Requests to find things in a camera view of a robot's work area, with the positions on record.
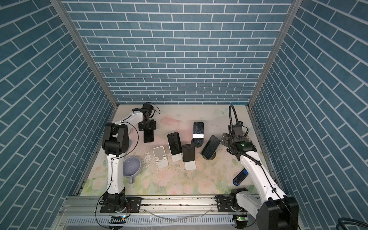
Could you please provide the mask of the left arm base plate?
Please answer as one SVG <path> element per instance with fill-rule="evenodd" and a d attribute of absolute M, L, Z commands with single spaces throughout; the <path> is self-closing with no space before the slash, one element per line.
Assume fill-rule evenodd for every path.
<path fill-rule="evenodd" d="M 122 211 L 116 211 L 112 205 L 106 204 L 104 201 L 100 200 L 99 205 L 101 205 L 101 213 L 139 213 L 140 206 L 142 202 L 141 197 L 126 197 L 126 208 Z"/>

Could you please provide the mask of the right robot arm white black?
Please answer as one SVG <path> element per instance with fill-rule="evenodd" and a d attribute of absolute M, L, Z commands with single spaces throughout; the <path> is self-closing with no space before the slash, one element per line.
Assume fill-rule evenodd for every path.
<path fill-rule="evenodd" d="M 255 147 L 245 151 L 242 141 L 245 140 L 242 125 L 230 125 L 229 133 L 223 133 L 221 143 L 228 147 L 227 151 L 236 156 L 253 180 L 259 198 L 248 191 L 233 192 L 235 203 L 245 209 L 254 219 L 260 230 L 298 230 L 299 204 L 272 179 L 263 167 Z"/>

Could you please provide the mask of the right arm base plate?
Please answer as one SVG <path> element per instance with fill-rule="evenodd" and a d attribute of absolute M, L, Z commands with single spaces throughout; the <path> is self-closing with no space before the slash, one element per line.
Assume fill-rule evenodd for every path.
<path fill-rule="evenodd" d="M 233 195 L 216 195 L 214 200 L 217 203 L 218 212 L 239 212 L 241 210 Z"/>

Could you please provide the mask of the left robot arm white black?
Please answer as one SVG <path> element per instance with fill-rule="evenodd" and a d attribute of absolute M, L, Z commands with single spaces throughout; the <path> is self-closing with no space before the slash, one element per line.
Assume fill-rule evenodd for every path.
<path fill-rule="evenodd" d="M 152 103 L 144 103 L 142 108 L 134 108 L 127 118 L 107 123 L 104 127 L 102 149 L 107 157 L 108 182 L 102 195 L 101 205 L 110 212 L 129 212 L 123 181 L 124 160 L 132 151 L 129 150 L 129 130 L 143 132 L 143 142 L 154 141 L 156 121 L 153 120 L 155 109 Z"/>

